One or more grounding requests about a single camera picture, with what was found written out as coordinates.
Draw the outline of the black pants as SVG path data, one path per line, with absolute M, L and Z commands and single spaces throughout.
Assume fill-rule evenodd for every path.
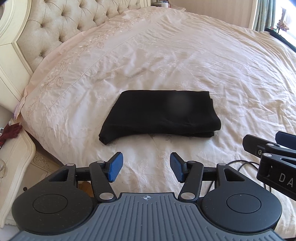
M 221 129 L 207 91 L 127 90 L 120 94 L 99 133 L 110 142 L 131 135 L 210 138 Z

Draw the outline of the cream nightstand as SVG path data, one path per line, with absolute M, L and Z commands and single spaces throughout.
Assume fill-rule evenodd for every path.
M 1 147 L 1 228 L 15 225 L 11 214 L 14 200 L 63 164 L 48 153 L 27 131 Z

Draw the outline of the cream embroidered bedspread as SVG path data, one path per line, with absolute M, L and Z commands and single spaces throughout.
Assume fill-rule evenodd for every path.
M 148 134 L 104 145 L 99 132 L 126 90 L 208 91 L 221 129 L 211 138 Z M 295 133 L 295 53 L 269 33 L 209 16 L 126 11 L 49 54 L 15 115 L 64 164 L 83 167 L 122 152 L 116 194 L 178 193 L 172 152 L 206 166 L 256 161 L 243 149 L 245 135 Z

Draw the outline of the dark red cloth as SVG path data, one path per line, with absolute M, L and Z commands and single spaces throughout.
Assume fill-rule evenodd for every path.
M 6 140 L 16 138 L 20 131 L 22 130 L 23 126 L 19 123 L 15 123 L 13 125 L 7 124 L 4 127 L 3 133 L 0 137 L 0 146 L 2 147 Z

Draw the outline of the black cloth on bed edge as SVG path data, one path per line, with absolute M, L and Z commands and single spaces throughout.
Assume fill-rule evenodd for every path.
M 271 36 L 280 40 L 281 42 L 283 42 L 283 44 L 287 45 L 290 49 L 292 49 L 292 51 L 296 52 L 296 47 L 293 44 L 291 44 L 289 41 L 287 41 L 282 35 L 280 35 L 279 33 L 277 33 L 276 31 L 270 28 L 265 28 L 265 31 L 269 32 Z

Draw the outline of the green striped curtain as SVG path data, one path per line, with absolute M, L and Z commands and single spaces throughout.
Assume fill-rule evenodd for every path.
M 276 13 L 278 11 L 278 1 L 258 0 L 253 29 L 262 32 L 266 28 L 276 28 Z

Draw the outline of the cream tufted headboard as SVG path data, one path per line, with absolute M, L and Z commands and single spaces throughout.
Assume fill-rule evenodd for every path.
M 6 1 L 1 17 L 1 106 L 14 112 L 42 60 L 74 35 L 150 1 Z

